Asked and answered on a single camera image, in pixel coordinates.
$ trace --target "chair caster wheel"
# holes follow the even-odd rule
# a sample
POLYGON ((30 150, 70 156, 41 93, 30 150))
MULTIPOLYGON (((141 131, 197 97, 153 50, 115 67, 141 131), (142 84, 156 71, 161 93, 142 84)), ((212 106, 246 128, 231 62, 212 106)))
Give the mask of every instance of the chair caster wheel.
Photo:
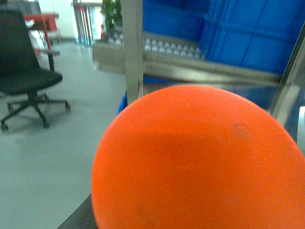
POLYGON ((10 114, 14 112, 14 108, 12 107, 11 104, 8 104, 8 111, 10 114))
POLYGON ((49 128, 49 123, 48 123, 48 122, 45 122, 45 123, 43 124, 43 128, 45 128, 45 129, 49 128))
POLYGON ((7 131, 9 128, 8 128, 8 125, 6 125, 5 123, 1 123, 1 130, 2 131, 7 131))
POLYGON ((65 108, 66 108, 66 111, 70 110, 70 105, 68 104, 68 102, 65 103, 65 108))

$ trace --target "gray floor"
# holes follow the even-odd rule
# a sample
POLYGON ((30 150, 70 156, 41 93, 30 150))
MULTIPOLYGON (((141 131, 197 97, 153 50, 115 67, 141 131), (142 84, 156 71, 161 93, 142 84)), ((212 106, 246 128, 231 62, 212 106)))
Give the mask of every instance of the gray floor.
MULTIPOLYGON (((29 108, 0 132, 0 228, 55 229, 89 195, 96 147, 116 116, 125 93, 123 75, 95 71, 91 49, 75 44, 55 46, 55 69, 63 81, 47 90, 64 105, 41 106, 49 123, 29 108)), ((48 58, 39 58, 48 66, 48 58)), ((0 99, 0 116, 7 113, 0 99)))

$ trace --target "chair armrest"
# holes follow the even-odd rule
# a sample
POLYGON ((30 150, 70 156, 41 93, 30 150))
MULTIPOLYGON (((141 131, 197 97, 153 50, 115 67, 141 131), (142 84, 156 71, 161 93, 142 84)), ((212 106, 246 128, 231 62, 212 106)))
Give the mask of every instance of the chair armrest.
POLYGON ((39 49, 39 51, 41 51, 42 53, 53 55, 53 56, 58 56, 61 53, 60 51, 53 50, 53 49, 39 49))

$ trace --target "black office chair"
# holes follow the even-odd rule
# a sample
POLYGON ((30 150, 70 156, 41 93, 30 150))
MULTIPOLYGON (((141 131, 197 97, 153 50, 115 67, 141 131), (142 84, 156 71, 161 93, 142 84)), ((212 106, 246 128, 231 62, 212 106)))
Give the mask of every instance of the black office chair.
POLYGON ((40 68, 35 56, 23 15, 15 11, 0 11, 0 92, 7 95, 27 94, 28 100, 8 103, 9 114, 1 120, 1 130, 8 130, 5 121, 29 106, 33 106, 43 120, 44 128, 49 123, 38 104, 64 103, 67 100, 50 100, 37 91, 62 81, 62 75, 54 71, 53 55, 59 52, 45 50, 48 54, 50 71, 40 68), (13 104, 20 107, 13 109, 13 104))

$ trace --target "blue storage bin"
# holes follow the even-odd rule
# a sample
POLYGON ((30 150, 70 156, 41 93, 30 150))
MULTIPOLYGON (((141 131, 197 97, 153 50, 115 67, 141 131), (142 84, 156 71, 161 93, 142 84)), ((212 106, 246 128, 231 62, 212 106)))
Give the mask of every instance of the blue storage bin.
POLYGON ((166 36, 199 41, 204 14, 173 7, 143 3, 143 30, 166 36))
POLYGON ((303 0, 215 2, 200 41, 206 59, 283 74, 305 20, 303 0))
POLYGON ((124 110, 125 107, 127 107, 127 105, 128 105, 128 104, 127 104, 127 94, 125 94, 125 95, 123 96, 123 98, 122 98, 122 101, 121 101, 120 105, 119 105, 117 115, 118 115, 119 113, 121 113, 122 110, 124 110))
POLYGON ((143 3, 149 1, 152 4, 159 4, 161 6, 181 7, 182 0, 144 0, 143 3))
POLYGON ((211 0, 182 0, 181 8, 192 12, 208 13, 211 0))
POLYGON ((261 108, 267 110, 270 108, 277 88, 272 86, 267 87, 237 87, 233 93, 244 97, 261 108))

